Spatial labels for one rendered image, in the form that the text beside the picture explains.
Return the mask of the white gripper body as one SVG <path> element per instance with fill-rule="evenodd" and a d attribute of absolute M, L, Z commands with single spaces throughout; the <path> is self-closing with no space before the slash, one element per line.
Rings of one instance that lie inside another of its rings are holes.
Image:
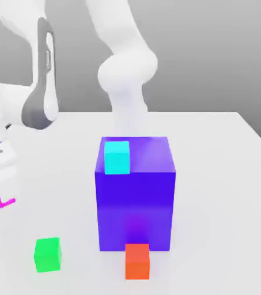
<path fill-rule="evenodd" d="M 20 196 L 20 180 L 16 166 L 8 166 L 0 169 L 0 199 L 6 203 Z"/>

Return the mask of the small green cube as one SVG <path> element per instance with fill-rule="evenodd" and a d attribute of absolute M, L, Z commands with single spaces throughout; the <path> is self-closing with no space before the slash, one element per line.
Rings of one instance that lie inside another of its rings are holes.
<path fill-rule="evenodd" d="M 37 239 L 33 258 L 38 273 L 59 271 L 62 260 L 60 238 Z"/>

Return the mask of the small cyan cube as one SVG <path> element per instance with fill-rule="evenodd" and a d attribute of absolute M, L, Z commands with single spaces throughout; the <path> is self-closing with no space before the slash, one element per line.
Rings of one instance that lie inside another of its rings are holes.
<path fill-rule="evenodd" d="M 104 145 L 104 172 L 106 175 L 130 173 L 129 141 L 107 141 Z"/>

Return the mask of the small orange cube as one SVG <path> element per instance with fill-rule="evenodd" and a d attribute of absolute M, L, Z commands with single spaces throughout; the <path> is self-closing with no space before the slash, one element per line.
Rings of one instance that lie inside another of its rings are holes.
<path fill-rule="evenodd" d="M 126 279 L 149 279 L 150 253 L 148 244 L 126 244 Z"/>

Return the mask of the large purple box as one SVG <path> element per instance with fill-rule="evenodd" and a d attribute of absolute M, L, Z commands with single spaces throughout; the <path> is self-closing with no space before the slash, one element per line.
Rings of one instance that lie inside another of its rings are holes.
<path fill-rule="evenodd" d="M 129 173 L 105 173 L 111 142 L 129 143 Z M 176 169 L 168 138 L 103 137 L 94 176 L 100 250 L 148 244 L 151 251 L 169 251 Z"/>

